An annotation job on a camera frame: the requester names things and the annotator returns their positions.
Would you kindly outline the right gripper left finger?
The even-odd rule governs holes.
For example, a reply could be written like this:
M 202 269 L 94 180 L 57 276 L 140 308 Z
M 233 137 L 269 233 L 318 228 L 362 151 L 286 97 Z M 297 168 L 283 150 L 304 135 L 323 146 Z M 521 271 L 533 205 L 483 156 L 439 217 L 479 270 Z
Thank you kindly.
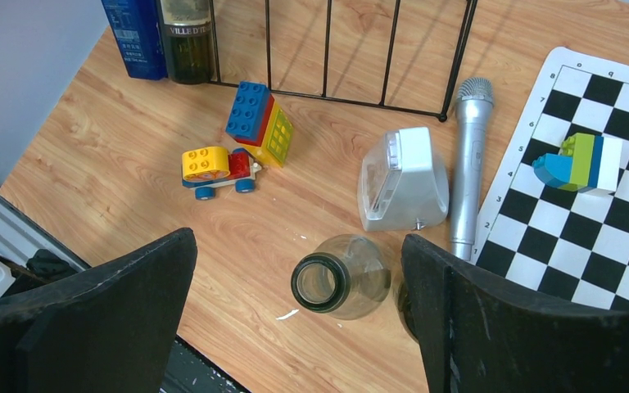
M 190 228 L 0 300 L 0 392 L 157 392 L 197 261 Z

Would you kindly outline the green wine bottle cream label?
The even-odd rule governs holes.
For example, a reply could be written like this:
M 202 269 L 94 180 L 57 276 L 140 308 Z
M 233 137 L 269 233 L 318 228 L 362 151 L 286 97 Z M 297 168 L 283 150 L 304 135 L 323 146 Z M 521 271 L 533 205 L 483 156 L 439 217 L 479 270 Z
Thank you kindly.
M 415 342 L 418 342 L 418 338 L 415 333 L 414 317 L 412 315 L 409 293 L 404 281 L 401 281 L 396 289 L 395 305 L 403 328 Z

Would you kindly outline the clear champagne bottle black label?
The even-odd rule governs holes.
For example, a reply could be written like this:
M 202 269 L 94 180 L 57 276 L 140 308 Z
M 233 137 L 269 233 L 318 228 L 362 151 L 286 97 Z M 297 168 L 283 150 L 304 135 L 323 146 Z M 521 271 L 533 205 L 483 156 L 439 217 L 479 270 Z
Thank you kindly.
M 374 312 L 391 290 L 387 247 L 359 234 L 330 237 L 292 271 L 294 299 L 305 309 L 339 320 Z

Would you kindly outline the dark green wine bottle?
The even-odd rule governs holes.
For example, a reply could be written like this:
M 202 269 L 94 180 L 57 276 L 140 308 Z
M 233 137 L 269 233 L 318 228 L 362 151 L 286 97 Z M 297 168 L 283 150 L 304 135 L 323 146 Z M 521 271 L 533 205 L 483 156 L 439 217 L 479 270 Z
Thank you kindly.
M 168 77 L 178 84 L 203 84 L 214 75 L 210 2 L 156 2 Z

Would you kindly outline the blue square bottle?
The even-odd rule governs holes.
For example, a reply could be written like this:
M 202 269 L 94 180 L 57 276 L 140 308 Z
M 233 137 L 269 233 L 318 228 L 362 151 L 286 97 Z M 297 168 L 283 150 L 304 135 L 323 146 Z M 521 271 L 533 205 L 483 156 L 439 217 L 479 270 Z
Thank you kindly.
M 101 0 L 127 74 L 135 79 L 168 76 L 156 1 Z

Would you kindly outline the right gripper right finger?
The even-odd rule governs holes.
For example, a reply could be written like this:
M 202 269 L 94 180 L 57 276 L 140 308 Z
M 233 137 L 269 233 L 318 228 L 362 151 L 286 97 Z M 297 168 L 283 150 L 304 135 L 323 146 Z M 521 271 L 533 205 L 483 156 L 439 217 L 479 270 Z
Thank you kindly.
M 533 291 L 416 234 L 401 265 L 431 392 L 629 392 L 629 310 Z

